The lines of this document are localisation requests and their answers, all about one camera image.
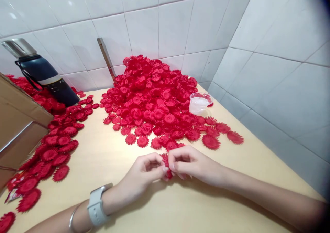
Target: bracelet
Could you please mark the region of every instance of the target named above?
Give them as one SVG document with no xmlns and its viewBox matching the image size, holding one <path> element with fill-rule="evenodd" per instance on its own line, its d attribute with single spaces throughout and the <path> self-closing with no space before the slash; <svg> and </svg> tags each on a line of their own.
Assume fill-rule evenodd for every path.
<svg viewBox="0 0 330 233">
<path fill-rule="evenodd" d="M 79 208 L 79 206 L 81 206 L 82 203 L 84 203 L 84 201 L 81 202 L 79 205 L 77 205 L 76 208 L 74 209 L 73 213 L 71 214 L 70 222 L 69 222 L 69 229 L 72 233 L 76 233 L 76 231 L 73 229 L 73 226 L 72 226 L 73 216 L 75 215 L 76 210 Z"/>
</svg>

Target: stainless steel bottle cap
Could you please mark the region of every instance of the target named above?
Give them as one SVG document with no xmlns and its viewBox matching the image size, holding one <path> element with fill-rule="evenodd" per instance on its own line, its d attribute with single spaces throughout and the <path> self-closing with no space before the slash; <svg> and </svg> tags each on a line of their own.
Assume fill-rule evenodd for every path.
<svg viewBox="0 0 330 233">
<path fill-rule="evenodd" d="M 6 40 L 1 44 L 16 58 L 37 54 L 37 51 L 23 38 Z"/>
</svg>

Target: wooden table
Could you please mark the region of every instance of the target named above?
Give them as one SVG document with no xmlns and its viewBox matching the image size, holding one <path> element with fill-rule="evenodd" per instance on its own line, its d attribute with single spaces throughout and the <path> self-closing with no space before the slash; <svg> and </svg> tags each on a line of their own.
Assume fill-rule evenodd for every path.
<svg viewBox="0 0 330 233">
<path fill-rule="evenodd" d="M 86 92 L 99 102 L 106 89 Z M 220 136 L 221 147 L 213 151 L 202 141 L 194 147 L 217 162 L 257 179 L 290 189 L 312 198 L 324 200 L 312 187 L 282 162 L 234 116 L 218 102 L 207 108 L 207 115 L 227 123 L 245 138 L 235 145 L 225 135 Z M 127 145 L 112 125 L 104 125 L 107 113 L 103 108 L 84 122 L 85 128 L 75 137 L 79 147 L 73 153 L 68 176 L 60 183 L 51 179 L 38 188 L 40 201 L 28 213 L 17 213 L 9 232 L 21 233 L 63 209 L 89 197 L 91 190 L 103 184 L 117 184 L 137 156 L 154 152 L 150 143 L 146 148 Z M 5 192 L 0 198 L 0 216 L 15 211 L 18 201 L 4 205 Z M 203 184 L 194 179 L 182 181 L 174 177 L 170 182 L 153 183 L 137 202 L 113 215 L 113 219 L 98 232 L 288 232 L 288 224 L 254 203 Z"/>
</svg>

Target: cardboard box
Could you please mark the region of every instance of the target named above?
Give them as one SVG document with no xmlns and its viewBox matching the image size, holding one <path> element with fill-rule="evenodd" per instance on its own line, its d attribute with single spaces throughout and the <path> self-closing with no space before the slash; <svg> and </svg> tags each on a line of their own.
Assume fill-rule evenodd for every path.
<svg viewBox="0 0 330 233">
<path fill-rule="evenodd" d="M 24 90 L 0 73 L 0 191 L 15 174 L 53 119 Z"/>
</svg>

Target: white watch strap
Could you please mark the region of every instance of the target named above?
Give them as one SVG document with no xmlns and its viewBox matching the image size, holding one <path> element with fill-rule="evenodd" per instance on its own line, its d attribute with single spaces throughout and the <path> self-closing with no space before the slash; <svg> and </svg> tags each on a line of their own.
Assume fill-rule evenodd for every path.
<svg viewBox="0 0 330 233">
<path fill-rule="evenodd" d="M 105 187 L 100 187 L 99 189 L 92 191 L 90 194 L 87 210 L 94 226 L 100 226 L 110 219 L 110 216 L 107 216 L 103 210 L 101 196 L 104 190 Z"/>
</svg>

